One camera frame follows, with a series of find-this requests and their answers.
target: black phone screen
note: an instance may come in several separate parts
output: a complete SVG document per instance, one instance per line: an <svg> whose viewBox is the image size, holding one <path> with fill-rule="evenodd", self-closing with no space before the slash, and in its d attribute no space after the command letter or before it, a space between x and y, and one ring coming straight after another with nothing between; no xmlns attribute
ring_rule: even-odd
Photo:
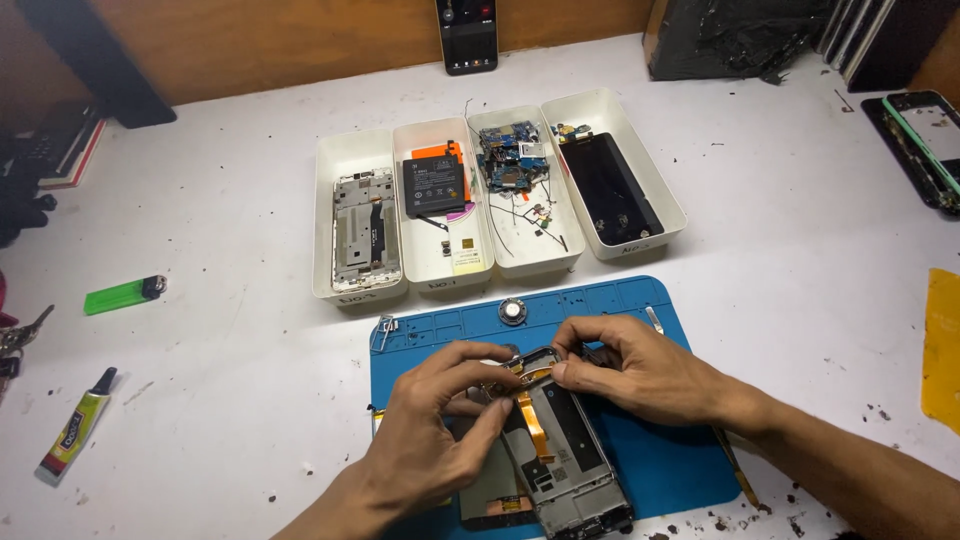
<svg viewBox="0 0 960 540"><path fill-rule="evenodd" d="M496 2L437 0L444 65L450 75L496 68Z"/></svg>
<svg viewBox="0 0 960 540"><path fill-rule="evenodd" d="M610 134L560 145L593 228L608 246L663 233L663 225Z"/></svg>

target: orange flex cable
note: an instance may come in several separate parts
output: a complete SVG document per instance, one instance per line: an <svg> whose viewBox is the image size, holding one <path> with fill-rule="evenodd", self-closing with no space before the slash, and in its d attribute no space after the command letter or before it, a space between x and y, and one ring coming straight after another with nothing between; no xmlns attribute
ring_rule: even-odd
<svg viewBox="0 0 960 540"><path fill-rule="evenodd" d="M520 405L520 412L523 413L523 419L527 422L527 429L530 430L530 438L534 441L534 448L537 450L540 463L553 463L556 457L546 448L546 433L540 427L540 420L537 420L534 404L530 400L530 392L517 394L516 403Z"/></svg>

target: white desk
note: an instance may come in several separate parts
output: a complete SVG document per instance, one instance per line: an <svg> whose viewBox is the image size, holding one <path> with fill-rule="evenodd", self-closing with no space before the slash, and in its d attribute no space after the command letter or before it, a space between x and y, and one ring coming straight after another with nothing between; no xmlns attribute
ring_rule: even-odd
<svg viewBox="0 0 960 540"><path fill-rule="evenodd" d="M0 251L6 312L57 305L0 406L0 538L280 529L370 443L375 315L453 305L410 294L347 312L313 297L317 140L463 114L469 98L479 112L599 86L619 94L687 230L645 258L588 250L562 282L494 281L453 302L655 276L700 357L960 477L960 437L919 407L927 269L960 271L960 229L921 203L860 97L841 112L844 85L825 68L803 58L780 87L650 83L635 35L506 55L486 75L425 65L187 105L165 126L111 123L84 183L56 193L50 225ZM153 274L170 280L161 300L83 316L85 293ZM35 467L111 365L123 379L92 439L59 488L41 483ZM791 516L814 540L844 529L738 455L773 514L749 521L742 496L711 508L723 534L794 539ZM693 510L633 537L669 525L671 538L715 537L716 520Z"/></svg>

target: phone battery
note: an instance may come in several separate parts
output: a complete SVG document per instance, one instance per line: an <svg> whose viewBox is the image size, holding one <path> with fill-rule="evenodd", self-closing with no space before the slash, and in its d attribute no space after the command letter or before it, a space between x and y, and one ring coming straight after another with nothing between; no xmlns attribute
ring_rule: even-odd
<svg viewBox="0 0 960 540"><path fill-rule="evenodd" d="M403 162L407 215L464 208L464 166L456 156L417 158Z"/></svg>

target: white plastic tray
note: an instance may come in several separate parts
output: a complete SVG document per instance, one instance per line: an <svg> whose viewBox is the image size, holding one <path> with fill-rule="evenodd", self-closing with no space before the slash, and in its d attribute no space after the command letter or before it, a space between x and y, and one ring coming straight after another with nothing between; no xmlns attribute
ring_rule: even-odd
<svg viewBox="0 0 960 540"><path fill-rule="evenodd" d="M400 257L400 280L362 292L333 290L333 186L349 174L389 167L394 170L394 147L389 130L371 130L325 137L317 144L317 191L313 232L313 295L334 306L352 306L399 296L407 291ZM397 180L394 171L394 190Z"/></svg>
<svg viewBox="0 0 960 540"><path fill-rule="evenodd" d="M557 161L554 142L550 136L550 126L543 118L539 107L517 107L474 114L467 120L471 127L470 139L473 142L473 151L478 155L483 152L478 134L481 129L498 128L525 120L535 125L539 124L540 140L545 143L546 161L550 166L550 179L538 184L526 199L518 196L504 199L498 194L485 193L489 197L487 218L491 227L496 263L503 276L508 279L570 268L587 247L566 190L564 172ZM483 171L477 171L477 173L480 175L480 187L483 189L486 186ZM522 215L536 204L551 209L552 221L540 236L536 236L539 226L511 213ZM563 243L555 240L550 234L558 239L562 237Z"/></svg>
<svg viewBox="0 0 960 540"><path fill-rule="evenodd" d="M686 214L677 203L677 199L670 192L670 188L663 181L663 176L650 158L650 154L637 136L630 119L616 101L613 92L606 88L598 88L588 92L575 94L565 98L548 101L542 106L543 116L553 126L568 124L591 126L595 134L609 133L616 141L617 147L634 173L636 181L646 195L650 206L663 225L663 233L647 236L639 240L610 246L600 241L600 236L593 227L584 205L584 199L577 190L576 184L569 176L569 169L564 163L564 172L567 175L567 190L580 218L580 225L584 229L587 243L597 258L616 258L638 251L661 246L676 236L686 227ZM554 143L558 145L558 156L563 161L563 154L559 151L559 140L550 132Z"/></svg>
<svg viewBox="0 0 960 540"><path fill-rule="evenodd" d="M482 270L469 274L454 275L453 257L444 257L441 242L450 239L450 234L422 220L407 215L404 205L403 162L413 156L414 150L446 144L453 140L460 144L464 154L464 170L468 178L475 179L470 186L470 200L476 204L475 212L468 218L476 228ZM394 167L396 171L396 197L400 218L400 244L403 256L403 272L413 287L420 292L460 287L488 281L493 272L494 254L490 227L486 223L486 188L476 170L477 161L469 137L467 122L462 117L445 118L401 126L394 130Z"/></svg>

